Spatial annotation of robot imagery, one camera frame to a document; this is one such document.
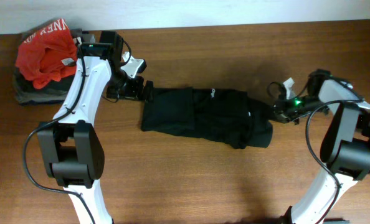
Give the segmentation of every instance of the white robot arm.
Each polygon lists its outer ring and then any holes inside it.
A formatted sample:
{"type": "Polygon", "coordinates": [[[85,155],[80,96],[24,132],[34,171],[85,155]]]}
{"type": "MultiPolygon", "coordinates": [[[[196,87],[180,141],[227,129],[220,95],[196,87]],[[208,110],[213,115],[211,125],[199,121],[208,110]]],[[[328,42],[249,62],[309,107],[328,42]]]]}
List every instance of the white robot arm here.
{"type": "Polygon", "coordinates": [[[48,176],[55,178],[65,191],[76,193],[69,196],[83,224],[113,223],[100,187],[104,153],[93,129],[103,90],[108,84],[109,98],[150,100],[153,88],[151,81],[144,87],[143,78],[136,76],[145,69],[146,62],[133,58],[128,45],[130,51],[123,54],[125,62],[120,62],[123,43],[127,44],[116,32],[103,31],[100,43],[80,46],[77,72],[54,116],[57,122],[37,133],[48,176]],[[74,139],[75,145],[62,146],[61,142],[67,139],[74,139]]]}
{"type": "Polygon", "coordinates": [[[294,207],[288,209],[279,223],[322,224],[324,217],[340,197],[366,174],[370,174],[370,140],[354,139],[356,129],[370,138],[370,104],[353,91],[350,83],[332,77],[329,71],[317,70],[310,75],[306,85],[309,93],[305,97],[289,97],[295,96],[292,90],[293,83],[292,80],[283,83],[283,89],[286,91],[283,96],[286,96],[286,99],[275,103],[278,121],[283,123],[295,121],[293,118],[311,114],[315,109],[324,111],[326,108],[335,114],[322,143],[321,160],[326,163],[324,166],[336,176],[341,188],[337,192],[338,184],[322,167],[305,196],[294,207]]]}

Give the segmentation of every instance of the white wall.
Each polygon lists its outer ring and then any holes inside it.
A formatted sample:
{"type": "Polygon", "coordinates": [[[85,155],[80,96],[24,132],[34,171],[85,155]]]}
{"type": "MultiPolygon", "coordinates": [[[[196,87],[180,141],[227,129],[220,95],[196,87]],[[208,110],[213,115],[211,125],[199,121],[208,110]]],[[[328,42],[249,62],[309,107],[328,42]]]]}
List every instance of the white wall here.
{"type": "Polygon", "coordinates": [[[84,30],[370,19],[370,0],[0,0],[0,34],[63,17],[84,30]]]}

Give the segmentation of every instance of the black fabric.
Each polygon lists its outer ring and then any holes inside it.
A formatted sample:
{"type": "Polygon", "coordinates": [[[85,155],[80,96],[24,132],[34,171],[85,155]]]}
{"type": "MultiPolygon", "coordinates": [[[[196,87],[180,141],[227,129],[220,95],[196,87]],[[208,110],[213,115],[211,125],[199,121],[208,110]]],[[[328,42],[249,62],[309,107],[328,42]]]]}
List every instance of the black fabric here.
{"type": "Polygon", "coordinates": [[[142,131],[224,142],[235,149],[268,147],[271,109],[237,90],[153,90],[154,101],[145,103],[142,131]]]}

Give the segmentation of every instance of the wooden table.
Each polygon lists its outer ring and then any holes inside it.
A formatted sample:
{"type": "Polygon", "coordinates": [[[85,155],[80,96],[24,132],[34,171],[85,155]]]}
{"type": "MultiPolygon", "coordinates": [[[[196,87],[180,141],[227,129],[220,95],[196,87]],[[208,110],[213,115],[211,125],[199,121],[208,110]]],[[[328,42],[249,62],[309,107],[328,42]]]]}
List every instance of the wooden table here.
{"type": "MultiPolygon", "coordinates": [[[[351,80],[370,102],[370,21],[306,22],[181,29],[121,30],[143,76],[157,87],[235,88],[272,103],[265,87],[288,77],[299,91],[316,68],[351,80]]],[[[19,106],[12,72],[19,35],[0,35],[0,223],[78,223],[67,195],[35,188],[24,175],[26,136],[59,105],[19,106]]],[[[267,149],[140,131],[143,104],[101,101],[95,129],[105,150],[101,179],[105,202],[117,223],[225,223],[283,215],[303,196],[319,167],[300,125],[273,123],[267,149]]],[[[318,152],[331,116],[318,115],[311,141],[318,152]]],[[[29,168],[42,184],[37,140],[29,168]]],[[[370,223],[370,176],[330,212],[354,224],[370,223]]]]}

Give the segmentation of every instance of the red cloth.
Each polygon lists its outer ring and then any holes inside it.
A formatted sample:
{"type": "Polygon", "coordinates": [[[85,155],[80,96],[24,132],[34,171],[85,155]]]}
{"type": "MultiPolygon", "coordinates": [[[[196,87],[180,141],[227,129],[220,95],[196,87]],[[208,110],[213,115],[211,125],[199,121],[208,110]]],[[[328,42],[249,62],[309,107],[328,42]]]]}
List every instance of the red cloth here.
{"type": "Polygon", "coordinates": [[[19,46],[16,67],[34,88],[41,89],[51,80],[74,75],[76,67],[66,66],[62,59],[75,62],[77,48],[64,19],[58,19],[28,37],[19,46]]]}

